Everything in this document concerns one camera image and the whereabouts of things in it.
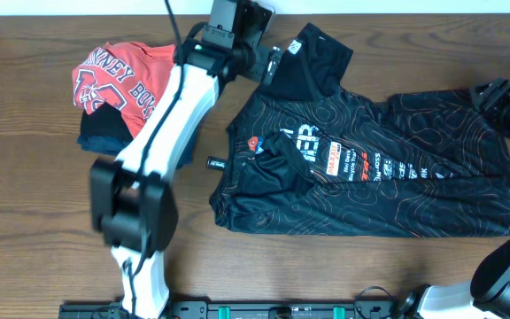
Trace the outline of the black orange-lined jersey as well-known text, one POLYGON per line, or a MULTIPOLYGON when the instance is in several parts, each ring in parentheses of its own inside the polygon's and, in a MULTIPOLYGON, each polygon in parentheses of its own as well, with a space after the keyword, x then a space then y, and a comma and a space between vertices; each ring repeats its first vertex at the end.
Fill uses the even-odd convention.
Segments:
POLYGON ((235 232, 510 236, 510 156, 465 89, 383 102, 341 80, 352 51, 315 25, 229 124, 210 197, 235 232))

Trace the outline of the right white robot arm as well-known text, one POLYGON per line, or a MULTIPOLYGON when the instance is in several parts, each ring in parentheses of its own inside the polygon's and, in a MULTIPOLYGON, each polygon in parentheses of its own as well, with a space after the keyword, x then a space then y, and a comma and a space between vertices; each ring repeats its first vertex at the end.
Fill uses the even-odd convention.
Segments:
MULTIPOLYGON (((470 90, 475 109, 510 138, 510 81, 470 90)), ((510 318, 510 239, 489 254, 469 282, 424 285, 393 311, 394 318, 510 318)))

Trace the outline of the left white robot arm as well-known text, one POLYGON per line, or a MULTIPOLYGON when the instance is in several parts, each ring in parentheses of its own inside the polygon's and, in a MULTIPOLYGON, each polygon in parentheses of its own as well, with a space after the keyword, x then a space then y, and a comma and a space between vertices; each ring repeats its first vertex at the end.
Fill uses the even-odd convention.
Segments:
POLYGON ((127 318, 159 318, 168 299, 164 251, 178 222, 171 188, 179 160, 222 88, 240 75, 268 84, 282 50, 240 43, 229 49, 187 40, 161 98, 141 132, 115 160, 89 171, 92 227, 117 261, 127 318))

